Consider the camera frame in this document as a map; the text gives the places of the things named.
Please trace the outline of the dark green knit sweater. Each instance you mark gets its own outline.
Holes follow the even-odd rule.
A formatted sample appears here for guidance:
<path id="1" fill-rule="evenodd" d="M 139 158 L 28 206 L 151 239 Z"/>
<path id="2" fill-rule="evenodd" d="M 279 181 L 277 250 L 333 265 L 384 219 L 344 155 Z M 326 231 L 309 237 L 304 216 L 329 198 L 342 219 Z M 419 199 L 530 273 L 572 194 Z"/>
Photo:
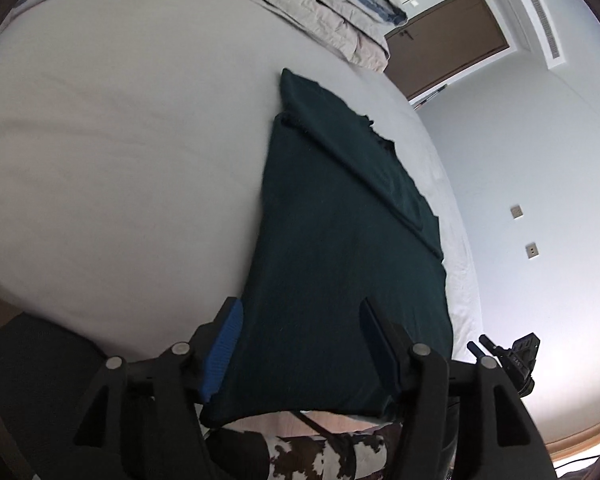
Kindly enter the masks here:
<path id="1" fill-rule="evenodd" d="M 438 218 L 370 118 L 290 70 L 279 92 L 244 325 L 202 421 L 319 411 L 390 422 L 358 309 L 371 299 L 451 355 Z"/>

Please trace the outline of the cow print trousers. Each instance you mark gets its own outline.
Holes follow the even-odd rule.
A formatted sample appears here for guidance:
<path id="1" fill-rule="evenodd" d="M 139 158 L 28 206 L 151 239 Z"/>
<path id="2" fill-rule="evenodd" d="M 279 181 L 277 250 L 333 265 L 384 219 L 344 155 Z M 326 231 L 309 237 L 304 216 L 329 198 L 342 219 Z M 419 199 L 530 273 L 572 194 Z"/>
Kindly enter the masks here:
<path id="1" fill-rule="evenodd" d="M 324 436 L 265 437 L 268 479 L 382 479 L 402 426 Z"/>

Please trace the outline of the white bed sheet mattress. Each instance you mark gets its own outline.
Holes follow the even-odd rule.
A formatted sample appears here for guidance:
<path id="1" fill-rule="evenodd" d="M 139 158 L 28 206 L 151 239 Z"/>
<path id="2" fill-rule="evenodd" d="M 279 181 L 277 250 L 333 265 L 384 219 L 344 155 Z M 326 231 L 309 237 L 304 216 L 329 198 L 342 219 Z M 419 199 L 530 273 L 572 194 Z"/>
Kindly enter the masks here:
<path id="1" fill-rule="evenodd" d="M 242 290 L 283 70 L 369 117 L 439 218 L 453 354 L 482 329 L 452 186 L 406 97 L 250 0 L 46 0 L 0 35 L 0 299 L 130 360 Z"/>

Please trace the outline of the brown wooden door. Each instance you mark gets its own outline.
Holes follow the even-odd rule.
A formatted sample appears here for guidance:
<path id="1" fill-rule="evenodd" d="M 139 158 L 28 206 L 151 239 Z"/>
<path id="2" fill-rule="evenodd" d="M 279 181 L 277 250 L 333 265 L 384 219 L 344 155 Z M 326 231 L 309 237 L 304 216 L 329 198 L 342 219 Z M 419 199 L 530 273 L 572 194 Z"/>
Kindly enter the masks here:
<path id="1" fill-rule="evenodd" d="M 509 48 L 486 0 L 444 0 L 387 36 L 387 77 L 415 99 Z"/>

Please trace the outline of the ceiling air vent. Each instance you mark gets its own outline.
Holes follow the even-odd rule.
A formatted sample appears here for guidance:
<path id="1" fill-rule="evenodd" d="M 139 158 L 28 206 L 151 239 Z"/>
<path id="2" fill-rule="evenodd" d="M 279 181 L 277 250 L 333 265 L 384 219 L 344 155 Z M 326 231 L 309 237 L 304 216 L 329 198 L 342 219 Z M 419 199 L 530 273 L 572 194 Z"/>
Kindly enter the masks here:
<path id="1" fill-rule="evenodd" d="M 562 56 L 560 52 L 559 42 L 556 35 L 554 34 L 553 25 L 550 21 L 550 17 L 547 15 L 543 3 L 541 0 L 530 0 L 535 10 L 536 15 L 540 21 L 540 25 L 543 29 L 543 34 L 547 43 L 548 50 L 550 50 L 550 56 L 553 60 L 558 60 Z"/>

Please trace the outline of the lower wall socket plate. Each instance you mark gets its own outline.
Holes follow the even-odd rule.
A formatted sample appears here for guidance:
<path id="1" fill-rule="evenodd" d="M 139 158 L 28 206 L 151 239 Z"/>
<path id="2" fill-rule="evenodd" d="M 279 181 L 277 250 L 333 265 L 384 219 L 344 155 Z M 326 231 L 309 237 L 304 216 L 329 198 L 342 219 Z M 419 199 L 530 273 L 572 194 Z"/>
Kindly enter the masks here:
<path id="1" fill-rule="evenodd" d="M 535 243 L 530 243 L 526 246 L 526 254 L 529 259 L 537 257 L 539 255 L 538 246 Z"/>

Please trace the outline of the upper wall switch plate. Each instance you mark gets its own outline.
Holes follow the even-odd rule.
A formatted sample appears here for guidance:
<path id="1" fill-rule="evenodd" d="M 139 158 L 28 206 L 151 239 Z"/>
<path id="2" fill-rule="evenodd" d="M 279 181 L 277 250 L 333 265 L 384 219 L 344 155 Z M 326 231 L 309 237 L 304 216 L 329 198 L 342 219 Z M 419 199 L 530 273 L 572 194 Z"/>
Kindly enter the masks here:
<path id="1" fill-rule="evenodd" d="M 514 205 L 510 207 L 510 213 L 514 219 L 519 219 L 524 215 L 520 205 Z"/>

